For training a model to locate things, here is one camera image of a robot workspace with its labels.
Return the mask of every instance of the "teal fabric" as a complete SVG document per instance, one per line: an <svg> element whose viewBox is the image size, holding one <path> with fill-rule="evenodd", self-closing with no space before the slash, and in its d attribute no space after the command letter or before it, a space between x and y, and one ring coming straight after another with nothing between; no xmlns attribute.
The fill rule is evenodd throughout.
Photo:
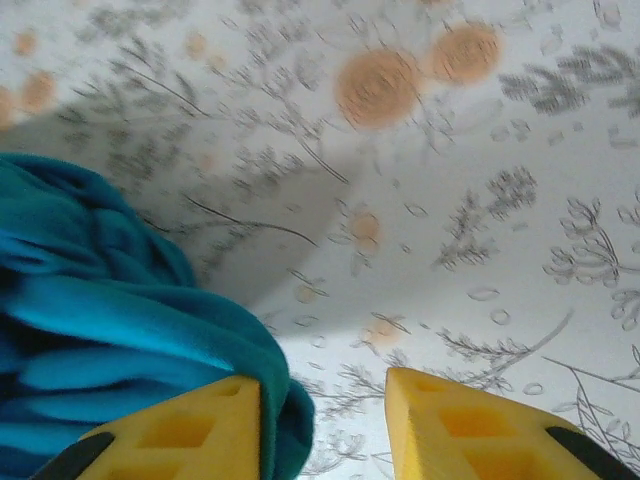
<svg viewBox="0 0 640 480"><path fill-rule="evenodd" d="M239 305L99 175L0 155L0 479L26 478L104 422L230 375L262 388L261 472L295 478L313 404Z"/></svg>

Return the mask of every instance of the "gray leaf drawing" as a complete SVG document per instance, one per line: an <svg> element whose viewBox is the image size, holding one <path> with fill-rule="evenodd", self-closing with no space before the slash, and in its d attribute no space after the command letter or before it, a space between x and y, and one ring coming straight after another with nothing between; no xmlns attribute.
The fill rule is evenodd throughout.
<svg viewBox="0 0 640 480"><path fill-rule="evenodd" d="M511 119L511 126L518 132L529 133L531 131L531 127L529 127L526 120L522 120L521 118Z"/></svg>
<svg viewBox="0 0 640 480"><path fill-rule="evenodd" d="M320 86L320 81L324 77L321 66L323 60L324 55L321 53L311 55L305 50L300 51L296 56L294 67L296 78L309 91L314 92Z"/></svg>
<svg viewBox="0 0 640 480"><path fill-rule="evenodd" d="M237 31L240 29L240 27L238 26L238 24L236 22L234 22L233 20L231 20L229 17L226 17L224 15L218 15L218 20L220 20L220 23L222 23L225 27L233 30L233 31Z"/></svg>
<svg viewBox="0 0 640 480"><path fill-rule="evenodd" d="M562 47L562 36L559 34L550 33L542 39L540 42L540 52L542 55L553 55Z"/></svg>
<svg viewBox="0 0 640 480"><path fill-rule="evenodd" d="M537 382L528 383L522 389L522 393L525 395L542 395L544 393L544 387Z"/></svg>
<svg viewBox="0 0 640 480"><path fill-rule="evenodd" d="M620 8L612 0L593 0L593 9L603 30L620 31Z"/></svg>
<svg viewBox="0 0 640 480"><path fill-rule="evenodd" d="M298 325L299 327L310 327L318 321L318 317L314 317L312 315L300 315L295 317L292 322Z"/></svg>
<svg viewBox="0 0 640 480"><path fill-rule="evenodd" d="M415 203L405 203L404 207L414 217L425 218L429 216L424 208L422 208L420 205L416 205Z"/></svg>
<svg viewBox="0 0 640 480"><path fill-rule="evenodd" d="M470 299L476 300L477 302L488 302L498 298L500 292L493 287L476 287L469 290L467 295Z"/></svg>
<svg viewBox="0 0 640 480"><path fill-rule="evenodd" d="M349 245L351 243L351 237L347 235L332 233L328 235L327 238L338 245Z"/></svg>
<svg viewBox="0 0 640 480"><path fill-rule="evenodd" d="M511 323L511 315L503 308L492 310L489 317L496 325L505 326Z"/></svg>

